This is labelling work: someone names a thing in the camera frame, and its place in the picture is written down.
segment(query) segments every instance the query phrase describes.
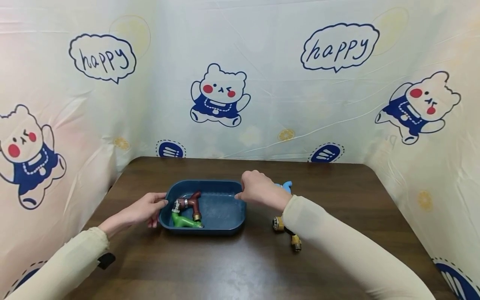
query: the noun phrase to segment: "bear face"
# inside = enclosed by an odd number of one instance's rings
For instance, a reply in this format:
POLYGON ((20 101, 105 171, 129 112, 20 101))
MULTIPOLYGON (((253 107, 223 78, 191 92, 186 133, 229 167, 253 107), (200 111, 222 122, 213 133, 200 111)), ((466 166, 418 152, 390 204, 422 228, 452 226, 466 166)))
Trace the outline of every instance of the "bear face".
POLYGON ((208 66, 200 90, 210 100, 219 104, 234 103, 240 100, 245 88, 247 75, 244 72, 226 73, 213 63, 208 66))
POLYGON ((422 119, 440 120, 460 102, 460 94, 446 86, 447 80, 448 73, 437 72, 407 90, 407 100, 422 119))
POLYGON ((18 105, 11 114, 0 118, 0 149, 13 163, 35 158, 43 146, 43 135, 28 108, 18 105))

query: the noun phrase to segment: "hand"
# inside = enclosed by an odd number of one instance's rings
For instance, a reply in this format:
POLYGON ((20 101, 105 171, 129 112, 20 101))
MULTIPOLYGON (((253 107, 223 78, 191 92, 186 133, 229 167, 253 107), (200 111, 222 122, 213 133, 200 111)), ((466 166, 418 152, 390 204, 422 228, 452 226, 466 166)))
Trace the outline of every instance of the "hand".
POLYGON ((257 170, 245 171, 241 176, 242 192, 235 199, 260 203, 283 212, 292 195, 257 170))
POLYGON ((109 239, 117 232, 145 221, 147 221, 149 228, 156 228, 158 226, 158 213, 168 203, 165 200, 166 195, 167 193, 164 192, 150 192, 132 205, 105 220, 98 228, 104 231, 109 239))

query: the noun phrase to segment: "yellow circle print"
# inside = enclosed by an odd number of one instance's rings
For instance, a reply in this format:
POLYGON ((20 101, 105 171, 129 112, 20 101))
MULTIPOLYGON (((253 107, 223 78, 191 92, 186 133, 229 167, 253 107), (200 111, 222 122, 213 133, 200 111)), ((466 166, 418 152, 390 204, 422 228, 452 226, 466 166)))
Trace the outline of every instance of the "yellow circle print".
POLYGON ((403 7, 395 7, 379 15, 372 23, 380 30, 380 38, 372 55, 380 55, 390 50, 402 37, 410 16, 403 7))
POLYGON ((427 191, 421 191, 418 195, 417 201, 424 211, 431 211, 433 209, 432 196, 427 191))
POLYGON ((113 144, 118 148, 127 151, 130 149, 130 143, 122 137, 118 137, 113 141, 113 144))
POLYGON ((135 15, 126 15, 115 20, 108 31, 111 35, 128 41, 138 59, 140 59, 150 47, 150 28, 147 22, 135 15))
POLYGON ((278 139, 282 142, 291 140, 295 137, 295 131, 292 129, 284 129, 278 134, 278 139))

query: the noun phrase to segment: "green faucet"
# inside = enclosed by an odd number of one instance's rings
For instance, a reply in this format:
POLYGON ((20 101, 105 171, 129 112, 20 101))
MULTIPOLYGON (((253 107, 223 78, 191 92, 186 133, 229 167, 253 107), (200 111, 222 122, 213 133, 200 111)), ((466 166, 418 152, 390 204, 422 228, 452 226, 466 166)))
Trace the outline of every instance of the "green faucet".
POLYGON ((191 227, 191 228, 203 228, 204 225, 201 222, 195 222, 184 216, 180 216, 180 210, 178 203, 175 208, 172 209, 173 226, 175 227, 191 227))

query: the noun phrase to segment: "brown faucet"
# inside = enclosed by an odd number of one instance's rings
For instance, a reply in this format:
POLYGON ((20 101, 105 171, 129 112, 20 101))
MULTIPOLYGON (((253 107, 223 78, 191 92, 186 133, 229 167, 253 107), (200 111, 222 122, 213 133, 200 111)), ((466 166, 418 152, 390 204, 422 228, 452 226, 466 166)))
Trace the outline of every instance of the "brown faucet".
POLYGON ((190 198, 178 198, 177 203, 179 204, 179 209, 185 209, 191 207, 193 209, 192 219, 195 222, 200 222, 202 219, 202 214, 200 214, 200 208, 198 206, 198 198, 202 196, 200 191, 196 191, 190 198))

